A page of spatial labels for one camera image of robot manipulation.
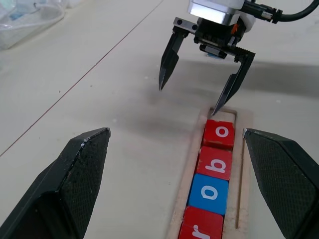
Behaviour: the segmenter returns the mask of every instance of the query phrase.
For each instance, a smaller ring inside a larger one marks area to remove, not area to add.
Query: textured black surface
[[[251,131],[245,138],[260,191],[279,228],[285,238],[299,238],[318,202],[318,188],[300,167],[309,155],[277,135]]]
[[[107,151],[106,137],[104,135],[85,144],[62,186],[62,198],[80,238],[85,235],[100,190]]]
[[[82,239],[98,196],[110,130],[71,139],[0,227],[0,239]]]

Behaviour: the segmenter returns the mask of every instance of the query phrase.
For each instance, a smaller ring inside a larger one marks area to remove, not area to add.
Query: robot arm
[[[305,10],[284,15],[283,11],[255,3],[255,0],[189,0],[188,13],[198,17],[197,23],[175,18],[173,34],[161,59],[159,73],[159,90],[168,82],[178,62],[178,51],[189,34],[199,49],[209,55],[225,59],[232,55],[241,66],[232,74],[217,102],[213,115],[216,114],[238,91],[254,60],[255,53],[237,47],[244,34],[250,31],[255,19],[274,24],[295,21],[313,12],[319,5],[314,0]]]

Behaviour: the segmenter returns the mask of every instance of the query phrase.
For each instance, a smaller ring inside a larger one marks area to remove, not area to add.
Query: wooden frame
[[[229,181],[227,211],[224,219],[222,239],[247,238],[251,161],[248,151],[246,151],[247,148],[244,147],[242,130],[243,128],[252,126],[252,113],[248,111],[226,109],[211,118],[209,117],[211,112],[212,108],[206,108],[199,114],[197,124],[193,131],[192,142],[185,164],[184,174],[181,178],[166,239],[178,239],[196,168],[198,153],[201,148],[204,128],[208,118],[217,121],[233,122],[236,130],[235,145],[233,148],[232,173]]]

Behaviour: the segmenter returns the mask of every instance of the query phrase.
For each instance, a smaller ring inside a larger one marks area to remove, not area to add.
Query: plastic container
[[[11,12],[15,7],[14,0],[0,0],[0,20],[4,18],[9,12]]]
[[[0,49],[8,49],[26,36],[64,17],[66,0],[20,0],[0,18]]]

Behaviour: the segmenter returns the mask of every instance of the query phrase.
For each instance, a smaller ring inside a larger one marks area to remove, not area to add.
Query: black cable
[[[314,0],[305,10],[296,14],[282,14],[278,21],[289,22],[297,21],[312,13],[319,6],[319,0]]]

